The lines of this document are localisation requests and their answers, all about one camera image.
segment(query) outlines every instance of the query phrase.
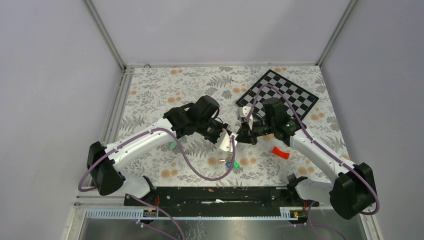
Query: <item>gray wall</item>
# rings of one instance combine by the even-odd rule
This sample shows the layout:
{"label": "gray wall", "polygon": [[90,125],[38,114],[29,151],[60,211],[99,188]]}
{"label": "gray wall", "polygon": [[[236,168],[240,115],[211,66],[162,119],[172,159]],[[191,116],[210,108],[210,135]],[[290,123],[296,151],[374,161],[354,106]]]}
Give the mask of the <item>gray wall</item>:
{"label": "gray wall", "polygon": [[322,68],[349,155],[374,170],[385,240],[424,234],[423,12],[359,1]]}
{"label": "gray wall", "polygon": [[0,239],[56,240],[119,69],[81,0],[0,3]]}
{"label": "gray wall", "polygon": [[93,0],[127,64],[315,63],[349,0]]}

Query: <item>table surface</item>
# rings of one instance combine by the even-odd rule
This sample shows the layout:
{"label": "table surface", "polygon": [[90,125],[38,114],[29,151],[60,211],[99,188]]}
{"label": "table surface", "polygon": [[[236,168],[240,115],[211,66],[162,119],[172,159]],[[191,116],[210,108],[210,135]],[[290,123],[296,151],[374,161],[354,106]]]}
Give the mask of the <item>table surface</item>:
{"label": "table surface", "polygon": [[[269,69],[319,97],[303,119],[307,127],[338,154],[349,159],[330,97],[318,66],[232,66],[232,67],[160,67],[136,68],[120,123],[122,140],[156,122],[170,108],[196,102],[210,95],[220,104],[219,117],[237,131],[238,106],[235,102]],[[195,133],[181,141],[193,166],[203,175],[219,177],[227,169],[219,160],[229,158]],[[309,159],[285,146],[272,135],[260,137],[255,146],[239,144],[234,169],[220,181],[207,181],[195,175],[178,147],[163,144],[140,156],[126,167],[137,176],[147,176],[155,186],[285,186],[287,176],[296,174],[321,182],[328,178]],[[271,153],[274,146],[290,153],[288,160]]]}

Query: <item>floral tablecloth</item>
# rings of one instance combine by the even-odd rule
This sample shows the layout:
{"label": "floral tablecloth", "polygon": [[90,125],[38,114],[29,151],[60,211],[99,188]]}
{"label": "floral tablecloth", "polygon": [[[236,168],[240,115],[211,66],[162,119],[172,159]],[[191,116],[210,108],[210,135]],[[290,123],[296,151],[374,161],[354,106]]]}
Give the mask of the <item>floral tablecloth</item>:
{"label": "floral tablecloth", "polygon": [[[303,122],[330,148],[349,158],[339,124],[318,66],[233,66],[233,67],[161,67],[136,68],[122,116],[118,140],[124,139],[156,122],[170,108],[195,102],[210,95],[220,104],[219,117],[237,131],[235,102],[269,69],[293,81],[319,97]],[[328,178],[309,159],[292,150],[272,135],[258,139],[256,146],[239,144],[234,169],[220,181],[207,181],[187,166],[178,148],[163,144],[140,156],[126,167],[138,176],[148,176],[155,186],[285,186],[287,176],[296,174],[328,182]],[[217,149],[199,134],[185,136],[182,145],[193,166],[208,177],[219,177],[226,170],[222,159],[226,152]],[[285,160],[271,153],[274,146],[290,157]]]}

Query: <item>table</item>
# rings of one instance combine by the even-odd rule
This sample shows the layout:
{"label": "table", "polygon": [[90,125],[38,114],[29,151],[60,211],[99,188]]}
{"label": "table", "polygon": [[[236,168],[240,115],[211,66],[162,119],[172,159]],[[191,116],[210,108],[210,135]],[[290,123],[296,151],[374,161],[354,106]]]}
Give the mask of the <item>table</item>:
{"label": "table", "polygon": [[[220,104],[219,117],[237,131],[238,106],[235,102],[269,69],[293,81],[319,97],[303,122],[325,144],[349,159],[330,97],[318,66],[226,66],[226,67],[158,67],[136,68],[119,127],[122,140],[156,122],[170,108],[196,102],[210,95]],[[260,137],[256,146],[239,144],[234,169],[220,181],[207,181],[187,166],[178,148],[163,144],[140,156],[125,169],[137,176],[147,176],[154,186],[285,186],[287,176],[296,174],[321,182],[328,178],[309,159],[290,149],[274,136]],[[197,133],[185,136],[182,145],[193,166],[203,175],[216,178],[227,169],[222,159],[229,158]],[[274,146],[290,157],[285,160],[271,153]]]}

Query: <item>checkerboard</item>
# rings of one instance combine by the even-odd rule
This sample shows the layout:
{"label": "checkerboard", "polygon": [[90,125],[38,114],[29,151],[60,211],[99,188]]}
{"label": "checkerboard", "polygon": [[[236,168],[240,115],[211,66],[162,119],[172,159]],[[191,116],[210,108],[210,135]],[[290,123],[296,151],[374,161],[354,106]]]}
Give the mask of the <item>checkerboard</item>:
{"label": "checkerboard", "polygon": [[[235,103],[240,107],[251,107],[256,93],[264,84],[270,84],[280,89],[280,92],[283,93],[284,97],[288,99],[301,120],[308,114],[308,112],[318,102],[319,99],[317,96],[313,95],[294,82],[279,75],[273,70],[269,70]],[[259,93],[259,97],[257,98],[256,105],[253,109],[253,116],[255,118],[262,119],[265,116],[262,102],[270,98],[280,98],[280,95],[278,95],[272,89],[267,87],[263,88]],[[293,112],[290,108],[287,110],[287,113],[294,118]]]}

